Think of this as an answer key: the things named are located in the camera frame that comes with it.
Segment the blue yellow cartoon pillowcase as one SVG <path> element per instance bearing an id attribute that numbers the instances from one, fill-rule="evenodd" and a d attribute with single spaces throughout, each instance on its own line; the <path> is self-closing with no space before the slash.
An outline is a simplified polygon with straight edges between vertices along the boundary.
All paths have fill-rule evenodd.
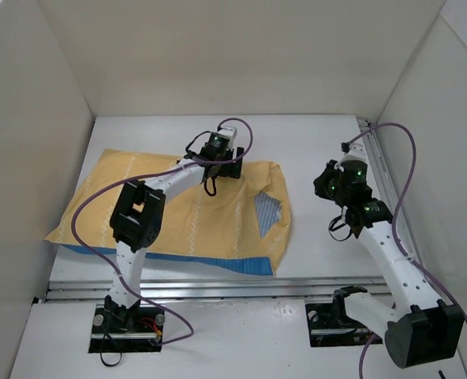
<path id="1" fill-rule="evenodd" d="M 93 193 L 122 178 L 169 170 L 177 157 L 103 151 L 76 191 L 47 241 L 87 254 L 73 237 L 71 220 Z M 149 259 L 195 261 L 248 275 L 272 276 L 290 234 L 290 199 L 281 167 L 271 161 L 244 163 L 241 177 L 218 178 L 209 197 L 194 186 L 166 205 L 162 230 Z"/>

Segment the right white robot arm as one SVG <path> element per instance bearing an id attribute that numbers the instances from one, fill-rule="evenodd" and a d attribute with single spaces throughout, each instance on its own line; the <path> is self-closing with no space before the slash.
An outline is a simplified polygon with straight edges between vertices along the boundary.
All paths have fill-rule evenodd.
<path id="1" fill-rule="evenodd" d="M 448 305 L 423 273 L 404 256 L 392 231 L 393 216 L 373 197 L 367 184 L 368 165 L 362 160 L 330 160 L 314 180 L 316 196 L 333 201 L 351 235 L 370 253 L 394 298 L 394 308 L 374 299 L 360 286 L 334 292 L 332 320 L 339 325 L 357 321 L 381 338 L 394 364 L 402 369 L 454 357 L 463 312 Z"/>

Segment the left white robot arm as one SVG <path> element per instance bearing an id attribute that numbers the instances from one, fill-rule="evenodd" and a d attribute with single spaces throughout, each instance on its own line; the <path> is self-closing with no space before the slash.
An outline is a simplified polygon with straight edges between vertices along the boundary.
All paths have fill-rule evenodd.
<path id="1" fill-rule="evenodd" d="M 186 190 L 219 176 L 219 161 L 233 168 L 239 177 L 241 163 L 231 160 L 239 157 L 243 148 L 234 149 L 237 129 L 232 126 L 212 132 L 200 152 L 187 151 L 186 155 L 160 174 L 143 180 L 132 180 L 123 185 L 114 212 L 110 218 L 116 242 L 116 265 L 119 273 L 104 300 L 110 312 L 110 322 L 127 332 L 139 320 L 140 281 L 147 249 L 158 238 L 163 224 L 166 203 Z"/>

